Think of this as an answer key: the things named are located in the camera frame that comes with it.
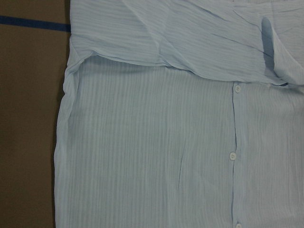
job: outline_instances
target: shirt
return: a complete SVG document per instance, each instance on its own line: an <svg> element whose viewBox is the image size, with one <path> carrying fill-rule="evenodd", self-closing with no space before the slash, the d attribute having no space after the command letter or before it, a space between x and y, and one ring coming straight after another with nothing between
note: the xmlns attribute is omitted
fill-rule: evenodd
<svg viewBox="0 0 304 228"><path fill-rule="evenodd" d="M304 2L72 0L57 228L302 228Z"/></svg>

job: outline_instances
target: brown cardboard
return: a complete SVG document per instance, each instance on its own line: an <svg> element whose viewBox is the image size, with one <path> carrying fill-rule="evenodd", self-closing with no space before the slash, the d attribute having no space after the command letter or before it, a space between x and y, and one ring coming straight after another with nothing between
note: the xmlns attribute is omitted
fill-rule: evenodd
<svg viewBox="0 0 304 228"><path fill-rule="evenodd" d="M44 7L35 19L50 20L56 8ZM60 16L52 21L65 21L63 2L56 7ZM70 34L9 25L0 31L0 227L53 228L55 130Z"/></svg>
<svg viewBox="0 0 304 228"><path fill-rule="evenodd" d="M69 24L69 0L1 0L0 15Z"/></svg>

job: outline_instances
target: light blue shirt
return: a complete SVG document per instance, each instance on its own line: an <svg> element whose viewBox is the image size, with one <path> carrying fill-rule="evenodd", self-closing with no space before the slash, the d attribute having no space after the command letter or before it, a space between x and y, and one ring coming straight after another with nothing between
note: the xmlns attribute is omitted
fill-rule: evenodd
<svg viewBox="0 0 304 228"><path fill-rule="evenodd" d="M304 1L72 0L57 228L303 228Z"/></svg>

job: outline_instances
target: white button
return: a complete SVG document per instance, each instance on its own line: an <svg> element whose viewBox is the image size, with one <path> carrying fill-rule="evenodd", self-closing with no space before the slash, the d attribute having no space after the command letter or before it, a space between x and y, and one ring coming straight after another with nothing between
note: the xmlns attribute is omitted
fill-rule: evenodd
<svg viewBox="0 0 304 228"><path fill-rule="evenodd" d="M229 157L230 157L231 160L234 161L237 158L237 155L236 155L236 153L232 152L232 153L230 153Z"/></svg>
<svg viewBox="0 0 304 228"><path fill-rule="evenodd" d="M240 87L239 85L237 85L237 86L235 87L235 91L236 91L236 93L241 92L241 87Z"/></svg>

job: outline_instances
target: blue tape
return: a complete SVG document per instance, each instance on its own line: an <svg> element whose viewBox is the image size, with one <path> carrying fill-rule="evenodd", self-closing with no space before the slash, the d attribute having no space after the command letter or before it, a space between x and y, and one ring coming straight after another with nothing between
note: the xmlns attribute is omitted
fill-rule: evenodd
<svg viewBox="0 0 304 228"><path fill-rule="evenodd" d="M41 21L41 20L24 19L24 18L0 16L0 24L71 32L71 25L69 24L61 24L61 23L54 23L54 22Z"/></svg>

